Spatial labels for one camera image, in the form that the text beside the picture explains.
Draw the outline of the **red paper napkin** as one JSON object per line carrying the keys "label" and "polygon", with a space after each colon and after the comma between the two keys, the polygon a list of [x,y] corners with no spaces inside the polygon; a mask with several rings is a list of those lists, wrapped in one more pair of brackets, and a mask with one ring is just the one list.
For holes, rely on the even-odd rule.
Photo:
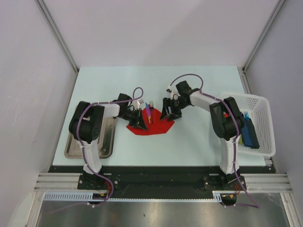
{"label": "red paper napkin", "polygon": [[164,120],[160,120],[160,116],[161,116],[161,112],[158,109],[154,108],[153,124],[152,123],[148,124],[146,110],[143,109],[143,119],[145,121],[148,130],[144,131],[137,128],[131,128],[130,125],[127,125],[126,128],[130,132],[138,136],[165,134],[170,130],[170,128],[174,125],[175,122],[174,121],[168,122],[166,118]]}

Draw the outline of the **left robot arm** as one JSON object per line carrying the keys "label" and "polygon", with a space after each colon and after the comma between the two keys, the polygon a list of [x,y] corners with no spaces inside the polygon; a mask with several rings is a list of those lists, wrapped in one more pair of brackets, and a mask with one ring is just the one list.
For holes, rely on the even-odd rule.
{"label": "left robot arm", "polygon": [[121,118],[132,128],[147,130],[140,105],[143,99],[119,94],[118,99],[109,102],[89,103],[80,101],[69,124],[69,132],[82,150],[83,170],[90,174],[88,183],[94,189],[101,188],[105,178],[99,172],[102,163],[98,157],[98,138],[104,118]]}

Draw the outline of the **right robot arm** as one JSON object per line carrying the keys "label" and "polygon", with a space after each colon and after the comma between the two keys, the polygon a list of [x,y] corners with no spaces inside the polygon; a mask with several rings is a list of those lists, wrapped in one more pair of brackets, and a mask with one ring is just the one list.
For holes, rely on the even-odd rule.
{"label": "right robot arm", "polygon": [[163,99],[160,120],[174,121],[182,116],[181,110],[188,106],[200,107],[210,113],[213,131],[220,139],[221,163],[224,173],[219,176],[218,184],[224,190],[235,185],[235,176],[239,176],[237,148],[241,130],[244,128],[244,118],[233,97],[219,99],[202,92],[199,88],[192,89],[186,81],[176,85],[176,90],[168,86],[170,97]]}

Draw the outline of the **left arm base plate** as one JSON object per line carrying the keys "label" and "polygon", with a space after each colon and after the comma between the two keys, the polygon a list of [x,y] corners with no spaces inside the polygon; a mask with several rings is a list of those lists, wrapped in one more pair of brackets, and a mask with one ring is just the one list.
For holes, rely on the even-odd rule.
{"label": "left arm base plate", "polygon": [[[119,183],[120,183],[120,175],[105,175],[106,178],[108,178],[112,184],[115,190],[119,188]],[[103,178],[100,178],[96,175],[91,175],[91,174],[81,174],[79,176],[78,180],[78,190],[105,190],[107,189],[107,184],[108,181],[106,181]]]}

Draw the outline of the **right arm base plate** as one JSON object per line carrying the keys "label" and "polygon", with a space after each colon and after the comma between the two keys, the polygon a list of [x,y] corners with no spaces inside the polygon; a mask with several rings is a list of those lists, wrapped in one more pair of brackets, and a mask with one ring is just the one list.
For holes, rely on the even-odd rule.
{"label": "right arm base plate", "polygon": [[204,175],[202,177],[206,191],[242,191],[247,189],[244,176],[232,176],[230,179],[223,175]]}

